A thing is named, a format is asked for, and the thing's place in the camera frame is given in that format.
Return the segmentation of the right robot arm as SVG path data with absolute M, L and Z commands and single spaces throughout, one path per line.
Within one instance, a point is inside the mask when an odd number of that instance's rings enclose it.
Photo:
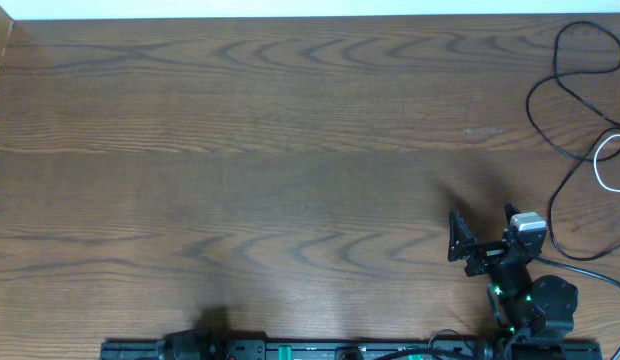
M 546 275 L 533 279 L 527 265 L 541 255 L 546 221 L 535 212 L 504 206 L 502 237 L 481 243 L 458 211 L 449 213 L 448 260 L 464 260 L 468 277 L 487 275 L 510 327 L 531 337 L 561 339 L 574 329 L 578 290 L 566 280 Z

